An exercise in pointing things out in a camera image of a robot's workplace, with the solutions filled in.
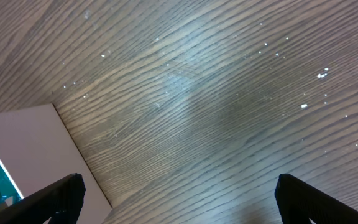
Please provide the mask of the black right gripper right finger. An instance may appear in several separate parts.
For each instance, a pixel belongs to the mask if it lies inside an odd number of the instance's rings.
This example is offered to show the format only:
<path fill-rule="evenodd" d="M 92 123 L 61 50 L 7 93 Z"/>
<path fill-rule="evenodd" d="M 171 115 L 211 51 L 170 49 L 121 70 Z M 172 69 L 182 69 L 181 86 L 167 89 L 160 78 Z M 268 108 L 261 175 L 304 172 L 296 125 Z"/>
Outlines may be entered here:
<path fill-rule="evenodd" d="M 358 223 L 358 211 L 290 175 L 281 174 L 275 188 L 284 224 Z"/>

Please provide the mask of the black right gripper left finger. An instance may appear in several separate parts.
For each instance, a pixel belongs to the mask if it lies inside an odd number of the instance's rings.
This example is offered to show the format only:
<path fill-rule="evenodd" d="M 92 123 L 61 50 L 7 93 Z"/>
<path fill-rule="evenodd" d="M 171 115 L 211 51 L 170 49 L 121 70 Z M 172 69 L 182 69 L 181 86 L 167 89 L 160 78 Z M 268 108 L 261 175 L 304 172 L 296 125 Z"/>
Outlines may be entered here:
<path fill-rule="evenodd" d="M 0 211 L 0 224 L 76 224 L 86 187 L 81 174 L 70 174 Z"/>

